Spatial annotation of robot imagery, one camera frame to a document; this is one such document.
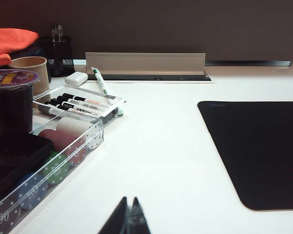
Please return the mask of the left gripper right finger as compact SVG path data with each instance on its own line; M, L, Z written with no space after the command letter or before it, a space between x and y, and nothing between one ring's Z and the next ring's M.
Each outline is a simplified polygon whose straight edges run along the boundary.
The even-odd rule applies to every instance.
M127 234L151 234L142 206L137 197L134 198L127 218Z

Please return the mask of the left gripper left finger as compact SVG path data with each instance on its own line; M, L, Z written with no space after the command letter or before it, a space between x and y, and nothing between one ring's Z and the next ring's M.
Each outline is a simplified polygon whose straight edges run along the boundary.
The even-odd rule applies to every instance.
M125 223L126 211L127 198L124 196L100 229L99 234L120 234Z

